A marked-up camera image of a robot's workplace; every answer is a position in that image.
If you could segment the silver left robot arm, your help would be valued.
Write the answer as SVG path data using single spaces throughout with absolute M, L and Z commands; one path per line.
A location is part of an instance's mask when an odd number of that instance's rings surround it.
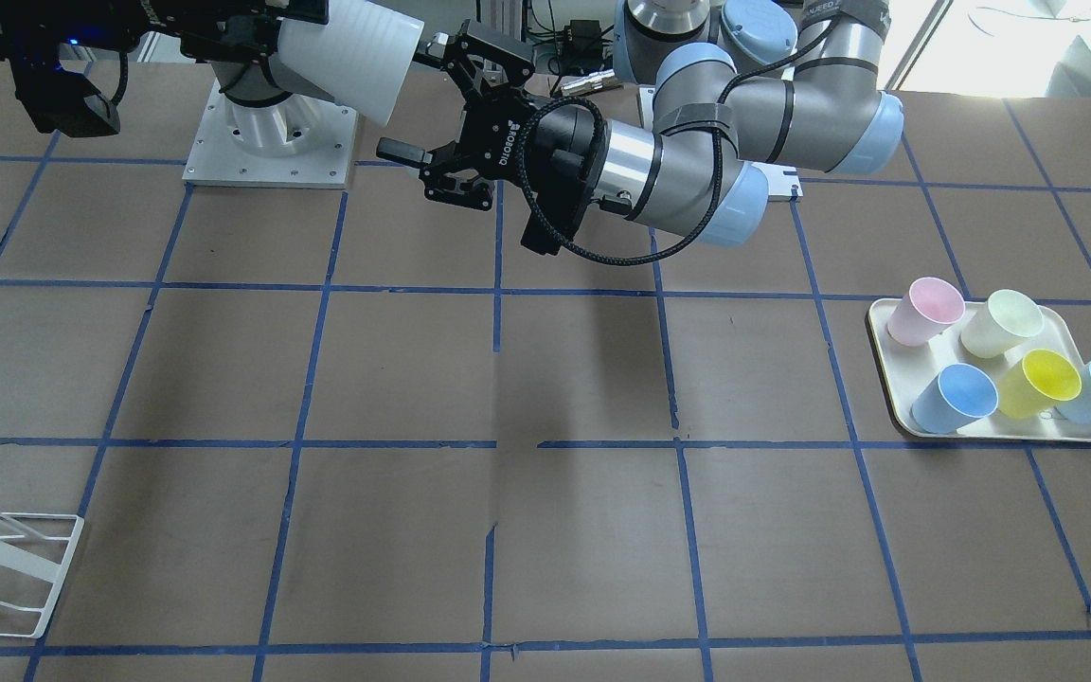
M 769 203 L 762 165 L 874 174 L 903 133 L 903 104 L 878 83 L 887 1 L 619 1 L 615 74 L 654 88 L 648 128 L 584 97 L 530 94 L 528 45 L 463 23 L 415 58 L 464 99 L 455 141 L 420 149 L 383 137 L 377 156 L 415 169 L 425 198 L 488 210 L 519 187 L 521 246 L 612 266 L 696 241 L 740 246 Z

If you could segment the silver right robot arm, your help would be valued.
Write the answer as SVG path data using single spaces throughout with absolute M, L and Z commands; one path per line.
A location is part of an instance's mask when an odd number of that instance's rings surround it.
M 0 62 L 39 134 L 105 137 L 120 133 L 129 56 L 144 36 L 173 36 L 183 56 L 215 69 L 221 96 L 259 109 L 319 95 L 277 63 L 278 32 L 298 22 L 323 27 L 328 19 L 325 1 L 0 1 Z M 65 45 L 116 53 L 112 95 L 63 68 Z

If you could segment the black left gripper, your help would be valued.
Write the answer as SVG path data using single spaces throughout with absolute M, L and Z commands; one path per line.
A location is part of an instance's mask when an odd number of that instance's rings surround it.
M 413 61 L 449 75 L 464 100 L 455 141 L 436 149 L 381 137 L 377 158 L 419 174 L 424 198 L 490 210 L 506 180 L 528 204 L 527 234 L 576 234 L 609 156 L 609 121 L 583 97 L 546 99 L 521 87 L 533 75 L 531 45 L 477 21 L 419 44 Z M 485 81 L 484 64 L 504 80 Z

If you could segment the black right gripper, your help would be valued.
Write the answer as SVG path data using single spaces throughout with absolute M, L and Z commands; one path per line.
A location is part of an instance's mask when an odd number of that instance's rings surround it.
M 277 52 L 287 21 L 324 26 L 329 1 L 130 1 L 129 31 L 179 39 L 181 53 L 207 62 L 243 63 Z

